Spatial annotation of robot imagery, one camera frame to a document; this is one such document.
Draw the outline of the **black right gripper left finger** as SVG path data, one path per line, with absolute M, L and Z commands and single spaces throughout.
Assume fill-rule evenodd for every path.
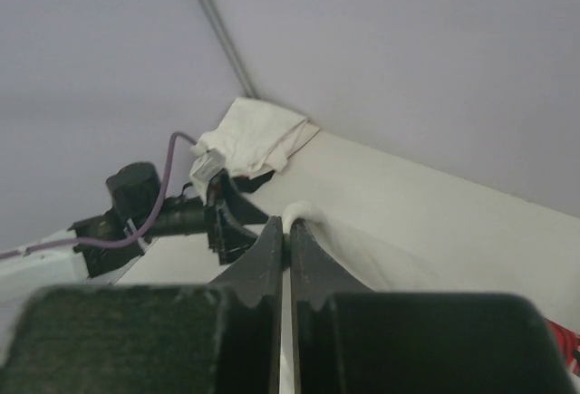
M 4 393 L 276 393 L 282 221 L 205 284 L 52 286 L 25 304 Z

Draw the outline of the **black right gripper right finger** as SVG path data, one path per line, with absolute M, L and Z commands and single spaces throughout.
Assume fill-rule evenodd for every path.
M 572 393 L 545 319 L 505 293 L 375 292 L 304 221 L 288 238 L 298 393 Z

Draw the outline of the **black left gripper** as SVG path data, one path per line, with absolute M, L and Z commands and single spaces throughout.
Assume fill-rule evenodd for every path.
M 208 181 L 204 219 L 209 249 L 220 264 L 233 264 L 257 240 L 244 226 L 264 225 L 269 215 L 244 197 L 226 171 L 219 171 Z

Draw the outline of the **white t shirt red print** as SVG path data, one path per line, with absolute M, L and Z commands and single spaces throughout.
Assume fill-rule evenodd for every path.
M 283 214 L 283 233 L 290 236 L 292 225 L 305 220 L 314 232 L 316 243 L 352 274 L 374 291 L 455 291 L 458 286 L 433 268 L 424 258 L 412 255 L 371 235 L 329 218 L 321 208 L 307 201 L 288 205 Z M 279 393 L 296 393 L 293 346 L 291 339 L 290 274 L 283 274 L 282 345 L 280 347 Z M 546 319 L 550 333 L 564 357 L 568 376 L 579 393 L 579 331 Z

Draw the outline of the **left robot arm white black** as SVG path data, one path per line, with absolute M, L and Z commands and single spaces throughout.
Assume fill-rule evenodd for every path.
M 157 201 L 161 180 L 153 164 L 136 162 L 107 178 L 106 186 L 111 208 L 73 223 L 66 231 L 72 244 L 38 252 L 18 248 L 2 253 L 3 320 L 39 288 L 115 280 L 159 237 L 204 234 L 218 261 L 231 264 L 256 241 L 251 226 L 268 220 L 246 197 L 256 190 L 256 184 L 220 170 L 209 182 L 206 200 L 185 193 L 165 198 L 152 226 L 135 242 L 113 249 L 88 245 L 88 238 L 116 242 L 140 229 Z

